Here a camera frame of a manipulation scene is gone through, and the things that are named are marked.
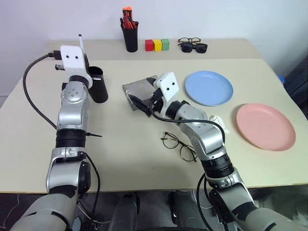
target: eyeglasses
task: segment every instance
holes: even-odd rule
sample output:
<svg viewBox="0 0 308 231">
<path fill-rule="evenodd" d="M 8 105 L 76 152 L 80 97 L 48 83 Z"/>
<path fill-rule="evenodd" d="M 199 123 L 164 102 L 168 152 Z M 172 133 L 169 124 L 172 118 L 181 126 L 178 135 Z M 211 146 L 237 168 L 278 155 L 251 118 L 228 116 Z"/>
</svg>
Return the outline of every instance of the eyeglasses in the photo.
<svg viewBox="0 0 308 231">
<path fill-rule="evenodd" d="M 164 137 L 160 139 L 163 141 L 164 146 L 168 149 L 174 149 L 180 144 L 180 157 L 187 162 L 197 162 L 197 156 L 195 156 L 196 152 L 194 151 L 193 147 L 179 141 L 179 139 L 172 133 L 165 132 Z"/>
<path fill-rule="evenodd" d="M 180 38 L 178 40 L 178 46 L 181 46 L 182 52 L 184 53 L 192 52 L 193 49 L 195 49 L 197 53 L 205 53 L 207 44 L 200 42 L 200 38 Z"/>
</svg>

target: pen holder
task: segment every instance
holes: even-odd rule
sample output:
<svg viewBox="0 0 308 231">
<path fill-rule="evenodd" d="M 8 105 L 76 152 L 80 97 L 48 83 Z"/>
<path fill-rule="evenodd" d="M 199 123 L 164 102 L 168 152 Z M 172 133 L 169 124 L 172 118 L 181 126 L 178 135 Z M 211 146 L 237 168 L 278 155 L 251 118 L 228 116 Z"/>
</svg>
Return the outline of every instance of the pen holder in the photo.
<svg viewBox="0 0 308 231">
<path fill-rule="evenodd" d="M 93 85 L 89 89 L 89 94 L 96 103 L 103 103 L 108 99 L 108 93 L 105 86 L 103 71 L 97 66 L 89 66 L 88 74 L 93 80 Z"/>
<path fill-rule="evenodd" d="M 138 24 L 134 29 L 124 29 L 122 26 L 126 50 L 136 52 L 138 50 Z"/>
</svg>

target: beige table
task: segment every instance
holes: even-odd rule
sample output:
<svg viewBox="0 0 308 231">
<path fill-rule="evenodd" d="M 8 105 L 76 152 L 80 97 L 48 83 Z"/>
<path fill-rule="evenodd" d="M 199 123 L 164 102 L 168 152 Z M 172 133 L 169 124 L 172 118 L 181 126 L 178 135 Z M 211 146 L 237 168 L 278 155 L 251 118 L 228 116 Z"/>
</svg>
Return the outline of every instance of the beige table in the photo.
<svg viewBox="0 0 308 231">
<path fill-rule="evenodd" d="M 90 107 L 89 131 L 103 138 L 87 138 L 86 148 L 101 175 L 102 191 L 193 189 L 203 173 L 200 162 L 187 163 L 179 150 L 165 148 L 160 140 L 169 131 L 188 139 L 170 123 L 133 112 L 122 85 L 152 75 L 174 71 L 180 92 L 208 115 L 221 116 L 231 131 L 226 147 L 233 164 L 248 187 L 308 183 L 308 122 L 285 92 L 273 70 L 244 40 L 209 40 L 208 53 L 185 54 L 171 43 L 170 51 L 130 54 L 121 41 L 85 43 L 90 63 L 104 71 L 109 99 Z M 37 64 L 28 76 L 33 102 L 52 121 L 60 109 L 64 73 L 54 70 L 54 60 Z M 232 99 L 220 106 L 194 103 L 185 93 L 184 81 L 198 70 L 224 75 L 234 87 Z M 245 140 L 235 125 L 235 115 L 245 103 L 265 103 L 285 114 L 296 131 L 296 143 L 284 152 L 261 150 Z M 26 101 L 20 81 L 0 109 L 0 192 L 44 193 L 55 130 Z M 92 187 L 97 180 L 92 173 Z"/>
</svg>

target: blue plate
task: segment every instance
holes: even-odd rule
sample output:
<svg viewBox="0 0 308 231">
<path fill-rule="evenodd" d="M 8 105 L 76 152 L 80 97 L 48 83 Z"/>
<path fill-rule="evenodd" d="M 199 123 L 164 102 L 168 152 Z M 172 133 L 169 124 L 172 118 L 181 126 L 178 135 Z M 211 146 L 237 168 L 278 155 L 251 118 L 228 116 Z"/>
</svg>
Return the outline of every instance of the blue plate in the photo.
<svg viewBox="0 0 308 231">
<path fill-rule="evenodd" d="M 198 71 L 187 77 L 185 88 L 188 95 L 205 106 L 221 105 L 232 98 L 232 84 L 213 71 Z"/>
</svg>

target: red block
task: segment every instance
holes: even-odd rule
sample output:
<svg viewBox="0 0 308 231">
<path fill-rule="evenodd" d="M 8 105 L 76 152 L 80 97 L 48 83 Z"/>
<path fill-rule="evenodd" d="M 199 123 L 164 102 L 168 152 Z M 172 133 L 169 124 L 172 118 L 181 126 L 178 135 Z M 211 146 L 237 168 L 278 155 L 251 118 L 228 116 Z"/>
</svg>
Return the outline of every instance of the red block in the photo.
<svg viewBox="0 0 308 231">
<path fill-rule="evenodd" d="M 145 50 L 146 51 L 153 51 L 154 50 L 154 42 L 153 40 L 149 39 L 145 41 Z"/>
</svg>

